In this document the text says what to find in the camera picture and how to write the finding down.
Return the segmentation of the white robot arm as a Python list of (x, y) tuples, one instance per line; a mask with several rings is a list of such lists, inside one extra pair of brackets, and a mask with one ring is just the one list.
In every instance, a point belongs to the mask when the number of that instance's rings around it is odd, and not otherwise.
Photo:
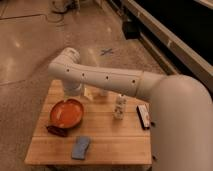
[(200, 81), (82, 65), (70, 47), (50, 62), (48, 71), (68, 91), (87, 84), (148, 102), (152, 171), (213, 171), (213, 99)]

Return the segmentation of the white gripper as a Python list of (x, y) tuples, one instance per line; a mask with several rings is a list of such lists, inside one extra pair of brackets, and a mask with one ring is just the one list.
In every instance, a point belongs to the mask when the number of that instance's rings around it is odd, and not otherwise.
[(88, 100), (94, 100), (95, 98), (99, 97), (107, 97), (108, 91), (93, 86), (85, 85), (82, 90), (82, 96), (87, 98)]

